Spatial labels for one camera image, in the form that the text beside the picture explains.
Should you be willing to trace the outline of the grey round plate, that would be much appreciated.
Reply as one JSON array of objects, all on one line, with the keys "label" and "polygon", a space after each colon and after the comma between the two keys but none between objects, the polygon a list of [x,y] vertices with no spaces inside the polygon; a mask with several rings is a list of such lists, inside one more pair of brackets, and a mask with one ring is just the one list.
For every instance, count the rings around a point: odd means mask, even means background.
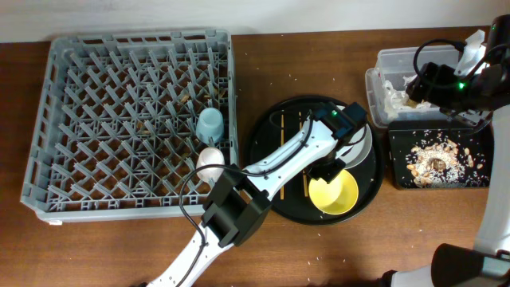
[{"label": "grey round plate", "polygon": [[336,158],[346,163],[345,168],[350,169],[359,165],[368,156],[372,147],[372,135],[369,124],[360,128],[350,139],[347,145],[336,152]]}]

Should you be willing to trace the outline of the wooden chopstick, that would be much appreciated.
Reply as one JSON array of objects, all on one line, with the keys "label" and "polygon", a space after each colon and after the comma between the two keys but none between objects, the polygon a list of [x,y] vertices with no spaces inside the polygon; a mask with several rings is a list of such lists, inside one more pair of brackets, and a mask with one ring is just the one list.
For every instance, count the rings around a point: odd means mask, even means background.
[{"label": "wooden chopstick", "polygon": [[[303,127],[304,118],[302,117],[301,112],[298,112],[298,116],[300,118],[299,121],[300,121],[300,129],[301,129]],[[308,176],[307,176],[305,169],[303,169],[301,173],[302,173],[302,181],[303,181],[303,188],[304,188],[304,197],[307,198],[308,197]]]},{"label": "wooden chopstick", "polygon": [[[280,146],[282,147],[285,143],[284,140],[284,114],[280,115]],[[284,185],[280,188],[280,200],[284,200]]]}]

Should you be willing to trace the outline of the yellow plastic bowl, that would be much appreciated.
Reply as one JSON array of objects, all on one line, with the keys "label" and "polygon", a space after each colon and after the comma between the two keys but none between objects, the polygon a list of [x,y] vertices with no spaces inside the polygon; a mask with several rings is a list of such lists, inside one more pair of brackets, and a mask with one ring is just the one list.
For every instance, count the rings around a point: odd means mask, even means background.
[{"label": "yellow plastic bowl", "polygon": [[341,215],[358,202],[359,187],[355,177],[343,170],[330,183],[323,179],[312,179],[308,184],[308,197],[325,214]]}]

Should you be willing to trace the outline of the white paper napkin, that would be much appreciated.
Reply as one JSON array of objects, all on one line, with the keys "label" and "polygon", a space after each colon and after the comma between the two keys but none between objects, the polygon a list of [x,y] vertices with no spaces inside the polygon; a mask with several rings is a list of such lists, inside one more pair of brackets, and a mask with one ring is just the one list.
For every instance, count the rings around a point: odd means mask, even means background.
[{"label": "white paper napkin", "polygon": [[394,120],[418,120],[425,116],[427,112],[432,112],[434,109],[431,103],[428,103],[427,108],[409,108],[406,102],[410,99],[405,88],[416,79],[416,75],[411,77],[403,77],[403,88],[396,89],[389,80],[383,82],[385,92],[384,97],[384,112],[387,118],[391,121]]}]

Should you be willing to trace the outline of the nut shell food scraps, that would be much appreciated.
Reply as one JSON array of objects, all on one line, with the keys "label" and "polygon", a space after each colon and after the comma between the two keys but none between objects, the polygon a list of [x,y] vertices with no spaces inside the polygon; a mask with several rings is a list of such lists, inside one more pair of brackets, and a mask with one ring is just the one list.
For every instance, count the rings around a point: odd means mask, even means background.
[{"label": "nut shell food scraps", "polygon": [[448,137],[421,140],[404,157],[410,183],[417,188],[486,187],[486,158]]}]

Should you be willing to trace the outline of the pink plastic cup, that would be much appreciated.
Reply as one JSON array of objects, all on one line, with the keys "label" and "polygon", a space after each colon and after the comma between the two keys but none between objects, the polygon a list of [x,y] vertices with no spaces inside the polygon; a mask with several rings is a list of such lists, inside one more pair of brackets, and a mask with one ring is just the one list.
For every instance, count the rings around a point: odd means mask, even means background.
[{"label": "pink plastic cup", "polygon": [[[196,168],[203,166],[225,163],[225,158],[222,152],[215,147],[207,147],[203,149],[198,157]],[[209,167],[202,169],[198,172],[198,177],[207,183],[216,183],[222,174],[222,169],[219,167]]]}]

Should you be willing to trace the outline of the blue plastic cup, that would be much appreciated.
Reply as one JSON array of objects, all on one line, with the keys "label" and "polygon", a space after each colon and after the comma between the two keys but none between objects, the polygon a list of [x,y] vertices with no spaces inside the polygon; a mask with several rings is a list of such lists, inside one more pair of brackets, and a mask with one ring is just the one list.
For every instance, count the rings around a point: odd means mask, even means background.
[{"label": "blue plastic cup", "polygon": [[207,145],[218,143],[224,135],[224,120],[216,108],[205,108],[199,114],[196,136]]}]

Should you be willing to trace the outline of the gold foil wrapper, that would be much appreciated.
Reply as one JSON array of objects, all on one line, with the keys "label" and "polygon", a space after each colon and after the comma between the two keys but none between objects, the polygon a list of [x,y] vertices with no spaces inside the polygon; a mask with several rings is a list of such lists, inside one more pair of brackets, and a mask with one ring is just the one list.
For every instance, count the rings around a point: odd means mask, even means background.
[{"label": "gold foil wrapper", "polygon": [[417,101],[409,99],[406,102],[406,106],[409,107],[409,108],[427,108],[428,104],[426,102],[424,102],[424,101],[417,102]]}]

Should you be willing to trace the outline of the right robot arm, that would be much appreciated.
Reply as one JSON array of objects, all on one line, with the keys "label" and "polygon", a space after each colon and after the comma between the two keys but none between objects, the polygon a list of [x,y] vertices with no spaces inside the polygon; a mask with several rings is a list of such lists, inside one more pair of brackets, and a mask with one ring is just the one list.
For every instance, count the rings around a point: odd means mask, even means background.
[{"label": "right robot arm", "polygon": [[[433,109],[415,121],[397,119],[390,149],[424,155],[416,173],[408,158],[394,170],[415,187],[464,186],[488,172],[488,199],[471,249],[441,244],[430,264],[390,270],[381,286],[507,286],[509,284],[509,16],[464,41],[429,40],[416,49],[392,49],[411,62],[402,91]],[[423,172],[430,171],[428,182]]]}]

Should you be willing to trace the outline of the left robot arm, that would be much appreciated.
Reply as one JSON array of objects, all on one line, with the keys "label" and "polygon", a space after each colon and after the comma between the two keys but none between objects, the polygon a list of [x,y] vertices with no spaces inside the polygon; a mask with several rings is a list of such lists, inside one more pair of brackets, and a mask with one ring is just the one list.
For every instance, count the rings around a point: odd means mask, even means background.
[{"label": "left robot arm", "polygon": [[307,170],[313,179],[331,183],[346,167],[337,154],[367,126],[357,103],[338,108],[320,102],[302,129],[261,161],[240,168],[219,164],[218,181],[203,205],[200,223],[186,247],[151,287],[191,286],[211,263],[233,246],[246,242],[262,225],[276,193]]}]

